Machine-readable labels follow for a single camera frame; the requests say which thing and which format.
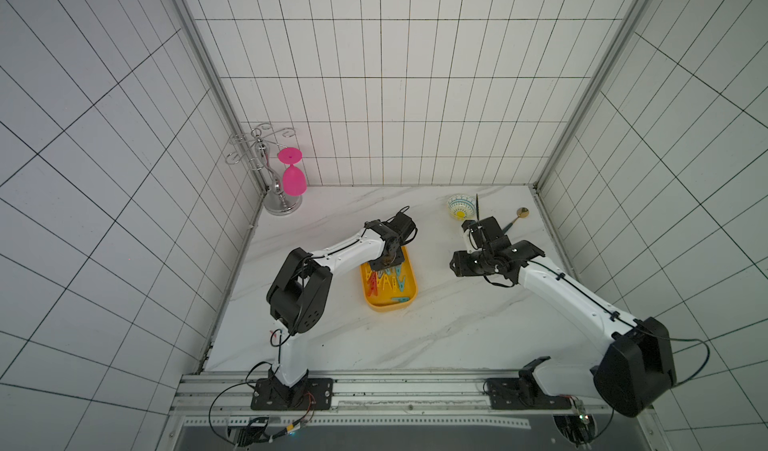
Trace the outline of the red clothespin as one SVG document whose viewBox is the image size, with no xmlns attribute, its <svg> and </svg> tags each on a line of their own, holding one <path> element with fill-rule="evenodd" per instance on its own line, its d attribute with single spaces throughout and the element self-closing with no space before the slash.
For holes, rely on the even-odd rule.
<svg viewBox="0 0 768 451">
<path fill-rule="evenodd" d="M 366 296 L 377 296 L 379 291 L 379 278 L 377 272 L 372 272 L 367 280 L 367 291 Z"/>
</svg>

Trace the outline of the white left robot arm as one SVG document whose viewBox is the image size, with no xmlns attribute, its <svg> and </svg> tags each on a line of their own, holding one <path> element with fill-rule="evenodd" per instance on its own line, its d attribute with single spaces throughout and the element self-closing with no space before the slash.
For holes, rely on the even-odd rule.
<svg viewBox="0 0 768 451">
<path fill-rule="evenodd" d="M 277 349 L 271 377 L 294 390 L 308 377 L 305 364 L 310 331 L 323 316 L 332 281 L 351 271 L 360 273 L 363 297 L 376 311 L 399 310 L 418 295 L 406 246 L 418 233 L 408 208 L 386 220 L 367 221 L 352 237 L 308 252 L 300 247 L 286 257 L 267 292 L 275 330 L 270 345 Z"/>
</svg>

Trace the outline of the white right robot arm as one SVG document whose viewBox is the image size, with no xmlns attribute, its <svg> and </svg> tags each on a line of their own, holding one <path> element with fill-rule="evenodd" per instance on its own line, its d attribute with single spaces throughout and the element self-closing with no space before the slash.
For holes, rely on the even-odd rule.
<svg viewBox="0 0 768 451">
<path fill-rule="evenodd" d="M 466 249 L 454 252 L 458 277 L 503 277 L 503 286 L 533 292 L 588 341 L 586 350 L 541 356 L 523 367 L 526 401 L 540 395 L 599 398 L 635 417 L 678 383 L 671 337 L 654 318 L 640 320 L 608 303 L 560 269 L 527 240 L 511 242 L 495 217 L 462 224 Z"/>
</svg>

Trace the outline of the yellow storage box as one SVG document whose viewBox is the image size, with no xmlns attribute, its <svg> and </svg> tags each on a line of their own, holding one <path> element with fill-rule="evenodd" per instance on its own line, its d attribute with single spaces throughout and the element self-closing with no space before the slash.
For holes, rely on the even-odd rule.
<svg viewBox="0 0 768 451">
<path fill-rule="evenodd" d="M 360 266 L 363 297 L 366 303 L 368 304 L 368 306 L 374 311 L 385 312 L 385 311 L 395 311 L 398 309 L 403 309 L 409 306 L 410 304 L 412 304 L 413 301 L 418 296 L 418 284 L 417 284 L 415 275 L 413 273 L 411 261 L 410 261 L 406 246 L 403 247 L 403 251 L 405 255 L 405 261 L 397 267 L 389 268 L 384 271 L 373 271 L 370 268 L 370 265 L 368 263 L 364 263 L 363 265 Z M 369 275 L 372 272 L 378 273 L 379 293 L 377 296 L 367 297 L 366 296 L 367 280 Z M 400 295 L 399 293 L 393 291 L 392 283 L 390 281 L 391 274 L 398 274 L 406 278 L 406 290 L 404 295 Z M 411 300 L 405 303 L 391 302 L 392 297 L 400 297 L 400 296 L 410 297 Z"/>
</svg>

